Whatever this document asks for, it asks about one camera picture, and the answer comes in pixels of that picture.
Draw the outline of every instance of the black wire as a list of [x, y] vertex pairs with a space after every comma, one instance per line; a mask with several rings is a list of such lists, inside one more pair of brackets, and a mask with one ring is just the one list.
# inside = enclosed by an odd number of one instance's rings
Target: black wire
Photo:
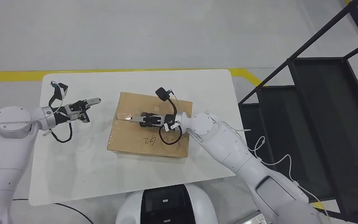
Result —
[[174, 120], [175, 120], [175, 116], [177, 115], [177, 107], [174, 105], [173, 101], [169, 98], [168, 101], [170, 102], [170, 104], [173, 106], [174, 109]]
[[67, 140], [59, 140], [58, 137], [56, 136], [56, 134], [52, 131], [51, 132], [52, 136], [60, 143], [66, 143], [68, 141], [70, 141], [72, 139], [72, 125], [71, 125], [71, 122], [69, 123], [69, 138]]
[[[13, 199], [13, 200], [28, 200], [27, 198], [17, 198], [17, 199]], [[75, 209], [75, 208], [72, 208], [70, 206], [66, 206], [65, 204], [60, 204], [60, 203], [54, 203], [54, 204], [57, 204], [58, 206], [62, 206], [62, 207], [66, 207], [66, 208], [69, 208], [69, 209], [72, 209], [76, 212], [78, 212], [79, 214], [81, 214], [84, 218], [86, 218], [91, 224], [93, 224], [93, 222], [85, 215], [83, 214], [82, 212], [80, 212], [79, 210]]]
[[161, 138], [161, 140], [162, 140], [165, 144], [171, 146], [172, 144], [177, 143], [177, 142], [181, 139], [181, 135], [183, 134], [183, 130], [181, 129], [180, 125], [178, 126], [178, 128], [179, 128], [179, 130], [180, 130], [179, 138], [178, 138], [177, 140], [175, 140], [174, 142], [171, 142], [171, 143], [168, 143], [168, 142], [164, 141], [164, 139], [163, 139], [163, 137], [162, 137], [162, 133], [161, 133], [161, 130], [162, 130], [163, 127], [164, 127], [164, 125], [162, 125], [162, 126], [159, 128], [159, 137]]

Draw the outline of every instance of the cardboard box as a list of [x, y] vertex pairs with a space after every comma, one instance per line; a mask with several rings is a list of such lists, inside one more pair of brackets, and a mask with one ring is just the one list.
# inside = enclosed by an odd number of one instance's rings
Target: cardboard box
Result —
[[[188, 117], [191, 117], [192, 102], [179, 100], [180, 107], [176, 100], [173, 102], [178, 111], [181, 108]], [[130, 121], [131, 117], [140, 116], [142, 112], [172, 114], [173, 107], [168, 101], [164, 102], [156, 96], [121, 92], [107, 150], [147, 156], [186, 158], [189, 145], [188, 133], [185, 133], [178, 143], [168, 146], [161, 141], [159, 128], [143, 128], [139, 123]], [[162, 129], [162, 136], [167, 142], [173, 142], [179, 137], [179, 132], [165, 132]]]

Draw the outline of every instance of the white cable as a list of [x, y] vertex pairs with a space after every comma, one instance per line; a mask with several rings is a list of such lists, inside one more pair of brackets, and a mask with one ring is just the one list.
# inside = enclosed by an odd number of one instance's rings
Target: white cable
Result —
[[236, 133], [236, 135], [240, 138], [241, 142], [247, 147], [247, 149], [248, 149], [249, 151], [252, 151], [252, 152], [255, 154], [255, 157], [258, 158], [261, 163], [263, 163], [263, 164], [265, 164], [265, 165], [267, 165], [267, 166], [273, 166], [273, 165], [279, 164], [279, 163], [282, 162], [286, 157], [288, 157], [288, 158], [290, 159], [290, 167], [289, 167], [289, 178], [290, 178], [290, 180], [291, 180], [295, 185], [297, 185], [298, 188], [300, 188], [300, 189], [302, 189], [303, 191], [305, 191], [305, 192], [307, 192], [308, 194], [310, 194], [319, 204], [321, 204], [321, 206], [322, 206], [322, 208], [323, 208], [323, 210], [324, 210], [324, 212], [325, 212], [325, 214], [326, 214], [326, 216], [327, 216], [329, 222], [331, 223], [331, 219], [330, 219], [330, 217], [329, 217], [329, 215], [328, 215], [328, 212], [327, 212], [327, 210], [326, 210], [324, 204], [323, 204], [314, 194], [312, 194], [312, 193], [309, 192], [308, 190], [304, 189], [301, 185], [299, 185], [299, 183], [298, 183], [297, 181], [293, 180], [293, 178], [292, 178], [292, 176], [291, 176], [292, 158], [291, 158], [291, 156], [290, 156], [289, 154], [286, 154], [286, 155], [285, 155], [282, 159], [280, 159], [278, 162], [275, 162], [275, 163], [273, 163], [273, 164], [267, 164], [267, 163], [263, 162], [263, 160], [262, 160], [260, 157], [258, 157], [257, 154], [256, 154], [256, 151], [259, 150], [259, 149], [263, 146], [263, 144], [265, 144], [265, 140], [266, 140], [265, 136], [261, 136], [260, 138], [258, 138], [258, 140], [257, 140], [257, 142], [256, 142], [256, 144], [255, 144], [255, 148], [252, 150], [252, 149], [250, 149], [250, 148], [247, 146], [247, 144], [246, 144], [245, 141], [242, 139], [242, 137], [240, 136], [240, 134], [237, 133], [237, 131], [239, 131], [239, 130], [237, 130], [237, 129], [235, 129], [235, 128], [232, 128], [232, 127], [231, 127], [228, 123], [226, 123], [226, 122], [224, 122], [224, 123], [225, 123], [229, 128], [235, 130], [235, 133]]
[[17, 123], [26, 123], [26, 122], [33, 123], [33, 122], [38, 122], [39, 120], [46, 119], [46, 118], [48, 118], [49, 116], [52, 116], [52, 115], [54, 115], [55, 113], [57, 113], [57, 111], [61, 108], [61, 106], [62, 106], [62, 104], [63, 104], [63, 100], [64, 100], [64, 98], [65, 98], [65, 94], [64, 94], [64, 92], [63, 92], [63, 89], [57, 84], [57, 82], [51, 81], [51, 83], [56, 84], [56, 85], [60, 88], [60, 92], [61, 92], [61, 95], [62, 95], [61, 104], [60, 104], [60, 106], [59, 106], [54, 112], [52, 112], [52, 113], [50, 113], [50, 114], [46, 115], [45, 117], [40, 118], [40, 119], [38, 119], [38, 120], [28, 120], [28, 121], [24, 121], [24, 122], [1, 122], [0, 124], [17, 124]]
[[[259, 147], [257, 147], [257, 144], [260, 142], [261, 138], [263, 138], [263, 140], [262, 140], [262, 142], [261, 142], [261, 145], [260, 145]], [[248, 148], [250, 151], [253, 151], [253, 152], [254, 152], [256, 158], [259, 158], [259, 157], [257, 157], [257, 155], [256, 155], [256, 151], [257, 151], [264, 143], [265, 143], [265, 136], [261, 136], [261, 137], [257, 140], [257, 142], [256, 142], [256, 144], [255, 144], [254, 150], [251, 150], [251, 149], [249, 149], [248, 147], [247, 147], [247, 148]], [[293, 178], [292, 178], [292, 176], [291, 176], [292, 158], [291, 158], [291, 156], [290, 156], [289, 154], [286, 154], [282, 159], [280, 159], [278, 162], [275, 162], [275, 163], [273, 163], [273, 164], [267, 164], [267, 163], [263, 162], [263, 160], [262, 160], [261, 158], [259, 158], [259, 160], [260, 160], [263, 164], [265, 164], [265, 165], [267, 165], [267, 166], [273, 166], [273, 165], [277, 165], [277, 164], [279, 164], [280, 162], [282, 162], [286, 157], [288, 157], [288, 158], [290, 159], [290, 167], [289, 167], [289, 178], [290, 178], [290, 180], [291, 180], [295, 185], [297, 185], [297, 187], [299, 187], [299, 188], [302, 189], [303, 191], [305, 191], [305, 192], [307, 192], [308, 194], [310, 194], [319, 204], [321, 204], [321, 206], [322, 206], [322, 208], [323, 208], [323, 210], [324, 210], [324, 212], [325, 212], [325, 214], [326, 214], [326, 216], [327, 216], [329, 222], [331, 223], [331, 219], [330, 219], [330, 217], [329, 217], [329, 215], [328, 215], [328, 212], [327, 212], [326, 208], [324, 207], [324, 204], [323, 204], [314, 194], [312, 194], [312, 193], [309, 192], [308, 190], [304, 189], [301, 185], [299, 185], [299, 183], [298, 183], [297, 181], [293, 180]]]

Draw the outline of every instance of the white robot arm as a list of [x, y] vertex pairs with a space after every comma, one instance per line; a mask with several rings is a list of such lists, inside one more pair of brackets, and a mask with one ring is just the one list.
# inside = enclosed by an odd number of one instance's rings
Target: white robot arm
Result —
[[26, 170], [39, 130], [49, 130], [58, 124], [81, 120], [89, 122], [86, 110], [101, 102], [99, 98], [80, 100], [52, 108], [55, 99], [65, 97], [67, 86], [51, 83], [55, 94], [49, 106], [37, 108], [31, 112], [17, 106], [0, 109], [0, 223], [11, 224], [10, 205], [16, 186]]
[[273, 223], [324, 223], [320, 213], [308, 204], [308, 197], [283, 174], [264, 166], [244, 140], [227, 123], [210, 112], [188, 118], [177, 113], [176, 122], [214, 159], [240, 177], [254, 202]]

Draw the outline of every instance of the gray floor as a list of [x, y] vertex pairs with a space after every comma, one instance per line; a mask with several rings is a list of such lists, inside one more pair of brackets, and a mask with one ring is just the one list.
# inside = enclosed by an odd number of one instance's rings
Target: gray floor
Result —
[[[2, 0], [0, 71], [242, 67], [264, 79], [342, 6], [341, 0]], [[346, 18], [303, 55], [344, 55], [358, 46], [357, 32]], [[358, 67], [358, 57], [351, 64]], [[253, 87], [242, 77], [233, 82], [238, 100]], [[290, 84], [288, 71], [270, 83]], [[40, 86], [40, 82], [0, 83], [0, 108], [35, 108]], [[16, 198], [28, 197], [29, 182], [27, 169]], [[220, 223], [231, 223], [256, 209], [236, 178], [198, 185], [211, 197]], [[67, 204], [95, 223], [113, 223], [125, 196]], [[334, 202], [326, 206], [337, 209]], [[14, 223], [86, 223], [65, 208], [31, 207], [27, 202], [14, 202], [12, 217]]]

